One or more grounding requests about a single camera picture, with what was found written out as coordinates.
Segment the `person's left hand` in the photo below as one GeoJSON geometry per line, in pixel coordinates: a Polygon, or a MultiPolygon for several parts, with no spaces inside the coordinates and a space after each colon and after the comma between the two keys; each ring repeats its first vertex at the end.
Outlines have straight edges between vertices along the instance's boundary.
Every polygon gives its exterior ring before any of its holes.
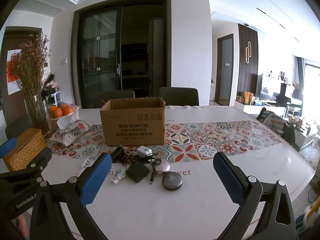
{"type": "Polygon", "coordinates": [[[26,220],[23,215],[19,215],[16,217],[16,222],[17,222],[17,228],[22,234],[22,236],[27,237],[28,236],[28,226],[26,223],[26,220]]]}

